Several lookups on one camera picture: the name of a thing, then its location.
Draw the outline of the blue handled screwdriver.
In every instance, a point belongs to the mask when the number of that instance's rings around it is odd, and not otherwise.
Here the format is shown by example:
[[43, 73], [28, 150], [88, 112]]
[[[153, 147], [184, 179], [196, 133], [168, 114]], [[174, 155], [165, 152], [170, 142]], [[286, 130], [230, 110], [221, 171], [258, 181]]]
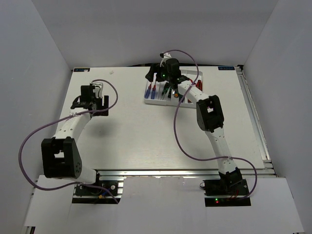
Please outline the blue handled screwdriver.
[[155, 95], [156, 95], [156, 81], [155, 81], [153, 88], [152, 88], [151, 99], [155, 99]]

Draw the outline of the small black precision screwdriver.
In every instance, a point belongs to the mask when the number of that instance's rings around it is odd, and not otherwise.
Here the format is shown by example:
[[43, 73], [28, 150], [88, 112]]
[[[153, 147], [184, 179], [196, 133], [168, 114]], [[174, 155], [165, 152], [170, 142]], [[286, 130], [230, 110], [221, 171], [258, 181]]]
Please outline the small black precision screwdriver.
[[165, 94], [166, 94], [166, 92], [165, 92], [164, 87], [163, 87], [163, 90], [162, 90], [162, 92], [161, 92], [161, 97], [160, 97], [161, 100], [164, 99]]

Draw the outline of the red handled thin screwdriver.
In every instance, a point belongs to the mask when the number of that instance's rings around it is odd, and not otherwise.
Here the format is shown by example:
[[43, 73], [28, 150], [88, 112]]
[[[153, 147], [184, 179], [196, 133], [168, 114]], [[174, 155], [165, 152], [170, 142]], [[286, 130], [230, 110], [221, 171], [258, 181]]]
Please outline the red handled thin screwdriver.
[[152, 83], [150, 83], [146, 89], [146, 92], [145, 92], [145, 95], [144, 95], [144, 98], [145, 99], [148, 99], [150, 94], [151, 94], [151, 90], [152, 90]]

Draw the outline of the black green precision screwdriver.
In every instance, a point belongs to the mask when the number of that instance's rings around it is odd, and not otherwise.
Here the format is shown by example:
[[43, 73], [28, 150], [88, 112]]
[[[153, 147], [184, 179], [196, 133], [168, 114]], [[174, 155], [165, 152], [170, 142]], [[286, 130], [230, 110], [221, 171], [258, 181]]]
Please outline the black green precision screwdriver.
[[171, 88], [171, 86], [169, 86], [169, 91], [168, 91], [167, 97], [171, 98], [171, 95], [172, 95], [172, 88]]

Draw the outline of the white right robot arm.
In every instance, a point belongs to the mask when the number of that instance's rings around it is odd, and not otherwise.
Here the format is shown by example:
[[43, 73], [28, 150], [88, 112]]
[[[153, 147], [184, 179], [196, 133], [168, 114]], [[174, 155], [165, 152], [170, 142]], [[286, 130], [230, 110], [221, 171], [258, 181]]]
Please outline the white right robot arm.
[[230, 149], [224, 135], [224, 115], [217, 95], [210, 96], [183, 75], [179, 61], [164, 58], [161, 63], [150, 68], [150, 76], [156, 75], [156, 81], [167, 82], [175, 93], [188, 99], [196, 107], [196, 120], [199, 128], [207, 135], [218, 165], [220, 176], [217, 186], [225, 194], [232, 194], [243, 180], [241, 172], [231, 157]]

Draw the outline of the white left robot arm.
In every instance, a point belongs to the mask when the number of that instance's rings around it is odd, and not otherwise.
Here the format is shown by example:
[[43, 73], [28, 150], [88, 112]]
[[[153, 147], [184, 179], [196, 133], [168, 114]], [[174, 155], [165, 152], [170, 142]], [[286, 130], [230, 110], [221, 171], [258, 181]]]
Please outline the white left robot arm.
[[155, 114], [144, 101], [144, 67], [76, 68], [57, 130], [41, 142], [43, 173], [84, 186], [94, 195], [103, 189], [105, 170], [147, 170], [156, 151]]

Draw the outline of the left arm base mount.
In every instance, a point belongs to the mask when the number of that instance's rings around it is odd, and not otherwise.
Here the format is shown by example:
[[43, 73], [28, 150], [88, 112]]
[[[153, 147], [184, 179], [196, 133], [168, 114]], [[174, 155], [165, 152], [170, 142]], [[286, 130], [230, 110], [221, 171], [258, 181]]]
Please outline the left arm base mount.
[[97, 173], [92, 185], [76, 185], [73, 192], [73, 204], [118, 204], [121, 200], [125, 177]]

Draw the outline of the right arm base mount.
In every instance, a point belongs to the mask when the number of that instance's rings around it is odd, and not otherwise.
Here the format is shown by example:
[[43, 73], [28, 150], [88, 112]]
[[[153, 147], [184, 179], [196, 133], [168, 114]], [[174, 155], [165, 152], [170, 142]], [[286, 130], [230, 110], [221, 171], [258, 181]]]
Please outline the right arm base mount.
[[251, 206], [247, 181], [243, 179], [240, 183], [227, 188], [221, 183], [221, 179], [204, 180], [199, 185], [204, 191], [206, 207], [247, 207]]

